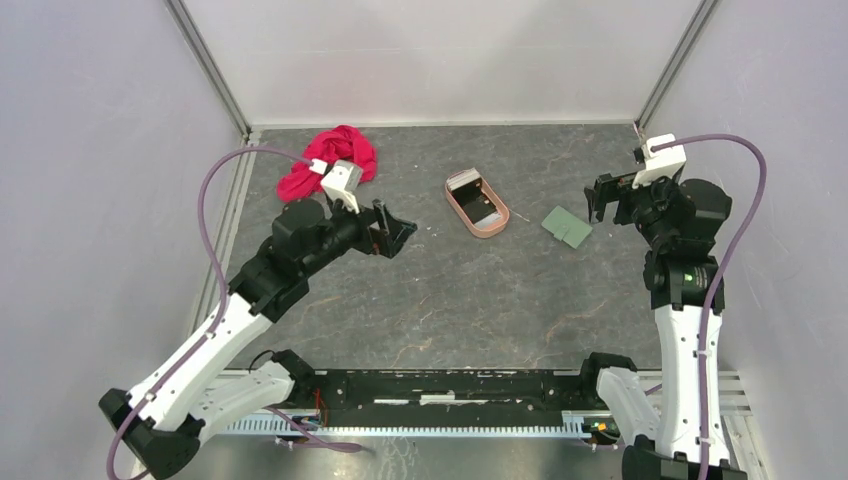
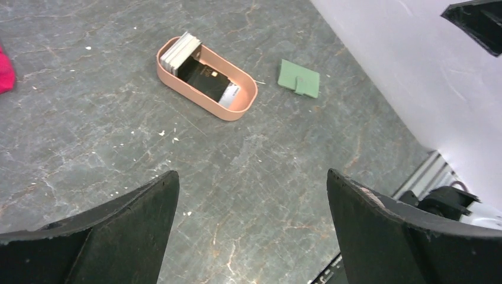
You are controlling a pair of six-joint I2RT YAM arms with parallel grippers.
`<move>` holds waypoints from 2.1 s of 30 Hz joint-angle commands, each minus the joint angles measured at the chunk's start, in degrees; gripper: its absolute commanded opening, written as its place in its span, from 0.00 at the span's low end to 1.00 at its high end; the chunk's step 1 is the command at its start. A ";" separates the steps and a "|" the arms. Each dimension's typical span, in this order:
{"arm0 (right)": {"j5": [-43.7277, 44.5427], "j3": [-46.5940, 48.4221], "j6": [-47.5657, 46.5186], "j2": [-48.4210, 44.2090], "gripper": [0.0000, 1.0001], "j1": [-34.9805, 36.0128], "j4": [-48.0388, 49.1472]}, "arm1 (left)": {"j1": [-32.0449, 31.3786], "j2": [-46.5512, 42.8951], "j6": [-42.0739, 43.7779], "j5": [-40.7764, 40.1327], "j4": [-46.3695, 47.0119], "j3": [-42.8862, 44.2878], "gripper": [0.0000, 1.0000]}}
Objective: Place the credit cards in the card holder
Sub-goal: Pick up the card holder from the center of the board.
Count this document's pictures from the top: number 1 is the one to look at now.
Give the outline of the green card holder wallet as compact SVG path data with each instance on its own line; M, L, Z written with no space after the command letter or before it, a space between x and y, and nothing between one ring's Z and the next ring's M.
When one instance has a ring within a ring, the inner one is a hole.
M556 240L577 249L590 235L593 227L561 206L556 206L541 226Z

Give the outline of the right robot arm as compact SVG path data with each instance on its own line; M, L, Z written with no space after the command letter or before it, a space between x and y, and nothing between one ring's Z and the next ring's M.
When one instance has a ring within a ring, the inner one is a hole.
M725 307L715 236L731 198L701 179L663 176L643 186L635 174L603 174L584 190L589 218L634 225L648 244L643 281L660 338L661 404L654 407L636 367L591 355L597 370L577 382L580 400L607 406L624 444L625 479L744 479L733 466L720 412L716 359Z

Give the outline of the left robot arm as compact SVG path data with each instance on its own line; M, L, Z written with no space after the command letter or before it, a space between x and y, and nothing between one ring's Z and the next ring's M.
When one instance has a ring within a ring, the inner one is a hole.
M147 379L128 391L111 389L98 406L116 430L107 475L124 443L144 465L141 478L168 479L209 439L236 421L283 401L306 405L313 379L269 360L250 374L211 389L213 380L248 344L309 292L309 278L350 250L395 257L417 230L384 203L354 210L314 199L284 206L257 254L225 286L204 323Z

